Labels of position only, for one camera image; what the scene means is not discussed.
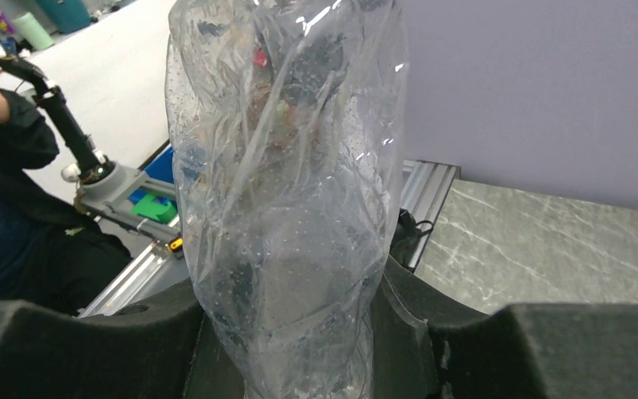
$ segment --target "black jacket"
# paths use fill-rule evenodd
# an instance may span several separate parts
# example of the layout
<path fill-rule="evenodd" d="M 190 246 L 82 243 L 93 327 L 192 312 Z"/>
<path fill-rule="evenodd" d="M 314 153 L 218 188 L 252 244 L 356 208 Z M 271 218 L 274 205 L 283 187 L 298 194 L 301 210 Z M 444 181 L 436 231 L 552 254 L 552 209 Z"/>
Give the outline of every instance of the black jacket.
<path fill-rule="evenodd" d="M 23 172 L 49 165 L 59 153 L 57 142 L 35 106 L 12 91 L 0 92 L 10 106 L 8 123 L 0 125 L 0 200 L 43 224 L 98 230 L 92 219 L 46 193 Z"/>

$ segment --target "plastic bag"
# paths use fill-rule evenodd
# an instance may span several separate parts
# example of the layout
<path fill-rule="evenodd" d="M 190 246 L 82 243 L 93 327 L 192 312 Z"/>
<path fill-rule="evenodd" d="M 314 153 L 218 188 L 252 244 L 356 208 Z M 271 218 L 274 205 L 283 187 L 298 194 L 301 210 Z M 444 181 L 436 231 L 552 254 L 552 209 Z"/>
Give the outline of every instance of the plastic bag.
<path fill-rule="evenodd" d="M 247 397 L 371 397 L 395 230 L 397 0 L 179 0 L 166 104 L 195 293 Z"/>

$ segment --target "green object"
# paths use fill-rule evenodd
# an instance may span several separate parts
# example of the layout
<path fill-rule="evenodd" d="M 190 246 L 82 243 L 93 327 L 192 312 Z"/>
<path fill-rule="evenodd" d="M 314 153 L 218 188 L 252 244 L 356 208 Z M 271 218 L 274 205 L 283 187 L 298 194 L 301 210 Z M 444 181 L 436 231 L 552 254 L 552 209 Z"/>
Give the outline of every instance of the green object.
<path fill-rule="evenodd" d="M 172 201 L 161 204 L 158 197 L 152 194 L 146 194 L 130 212 L 162 224 L 168 224 L 177 216 L 177 209 Z"/>
<path fill-rule="evenodd" d="M 29 12 L 13 19 L 11 24 L 36 50 L 45 50 L 55 44 L 52 37 L 47 34 L 42 25 Z"/>

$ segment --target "marble floor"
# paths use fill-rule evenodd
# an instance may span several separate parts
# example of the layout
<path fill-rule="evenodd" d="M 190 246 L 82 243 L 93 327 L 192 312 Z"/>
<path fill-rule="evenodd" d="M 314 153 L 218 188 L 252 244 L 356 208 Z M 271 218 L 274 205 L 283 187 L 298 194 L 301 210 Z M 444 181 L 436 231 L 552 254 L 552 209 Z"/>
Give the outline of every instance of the marble floor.
<path fill-rule="evenodd" d="M 456 180 L 416 274 L 486 313 L 638 303 L 638 211 Z"/>

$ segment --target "person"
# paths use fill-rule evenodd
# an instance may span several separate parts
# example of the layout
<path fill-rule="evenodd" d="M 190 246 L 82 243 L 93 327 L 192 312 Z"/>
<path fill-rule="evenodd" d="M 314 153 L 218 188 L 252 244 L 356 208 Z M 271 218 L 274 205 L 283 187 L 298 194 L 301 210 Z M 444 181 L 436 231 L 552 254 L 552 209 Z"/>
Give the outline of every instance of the person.
<path fill-rule="evenodd" d="M 76 315 L 130 262 L 114 236 L 32 181 L 58 155 L 35 106 L 0 90 L 0 299 Z"/>

